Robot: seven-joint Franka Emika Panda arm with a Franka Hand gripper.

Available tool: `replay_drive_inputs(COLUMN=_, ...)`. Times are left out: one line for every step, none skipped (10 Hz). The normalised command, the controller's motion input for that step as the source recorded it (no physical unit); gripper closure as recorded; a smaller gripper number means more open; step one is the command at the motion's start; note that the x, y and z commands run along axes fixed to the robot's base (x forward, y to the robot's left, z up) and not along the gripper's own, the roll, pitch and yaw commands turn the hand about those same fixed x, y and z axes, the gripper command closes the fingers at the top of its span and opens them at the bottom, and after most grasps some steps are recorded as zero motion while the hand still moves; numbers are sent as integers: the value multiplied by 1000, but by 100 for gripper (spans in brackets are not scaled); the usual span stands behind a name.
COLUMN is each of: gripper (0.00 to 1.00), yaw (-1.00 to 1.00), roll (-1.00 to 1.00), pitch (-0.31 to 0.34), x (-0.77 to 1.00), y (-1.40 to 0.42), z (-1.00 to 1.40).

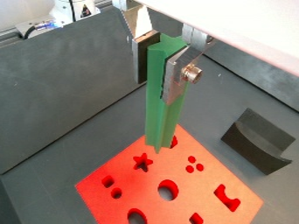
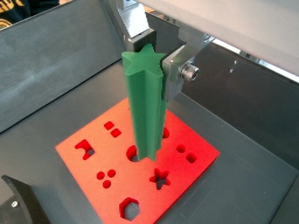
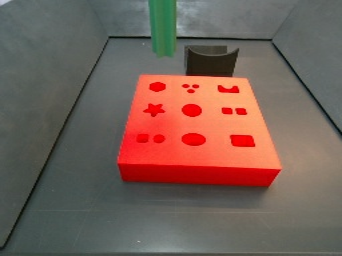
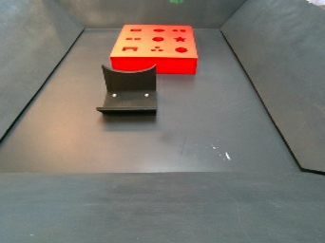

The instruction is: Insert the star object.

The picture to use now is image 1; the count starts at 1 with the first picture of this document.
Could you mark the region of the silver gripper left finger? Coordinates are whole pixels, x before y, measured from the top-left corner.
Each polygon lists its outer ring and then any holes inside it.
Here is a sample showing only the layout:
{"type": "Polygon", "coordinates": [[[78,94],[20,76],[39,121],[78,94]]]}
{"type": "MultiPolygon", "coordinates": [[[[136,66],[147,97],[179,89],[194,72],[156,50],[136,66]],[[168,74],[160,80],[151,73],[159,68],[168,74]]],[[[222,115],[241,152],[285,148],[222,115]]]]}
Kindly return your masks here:
{"type": "Polygon", "coordinates": [[[160,42],[160,32],[152,27],[148,9],[144,5],[139,4],[123,15],[131,38],[135,82],[142,84],[147,81],[147,48],[160,42]]]}

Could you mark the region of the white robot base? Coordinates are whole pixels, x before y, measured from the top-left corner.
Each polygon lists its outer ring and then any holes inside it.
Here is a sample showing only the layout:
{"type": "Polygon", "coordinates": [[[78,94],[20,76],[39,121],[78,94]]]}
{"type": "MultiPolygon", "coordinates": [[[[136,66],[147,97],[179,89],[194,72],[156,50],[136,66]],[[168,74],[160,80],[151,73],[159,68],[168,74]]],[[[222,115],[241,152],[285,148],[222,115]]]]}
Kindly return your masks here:
{"type": "Polygon", "coordinates": [[[16,30],[23,39],[28,39],[99,13],[95,0],[54,0],[50,14],[20,23],[16,30]]]}

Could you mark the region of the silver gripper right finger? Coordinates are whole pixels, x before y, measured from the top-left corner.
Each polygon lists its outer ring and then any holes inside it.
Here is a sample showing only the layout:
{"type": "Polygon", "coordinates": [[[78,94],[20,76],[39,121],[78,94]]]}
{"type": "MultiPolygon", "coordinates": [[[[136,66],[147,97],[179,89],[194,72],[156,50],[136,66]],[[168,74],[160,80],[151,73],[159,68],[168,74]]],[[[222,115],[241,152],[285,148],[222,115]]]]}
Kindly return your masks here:
{"type": "Polygon", "coordinates": [[[167,60],[164,66],[162,99],[167,105],[183,95],[187,83],[196,83],[203,71],[196,67],[199,57],[215,44],[216,39],[206,32],[184,24],[182,40],[187,46],[167,60]]]}

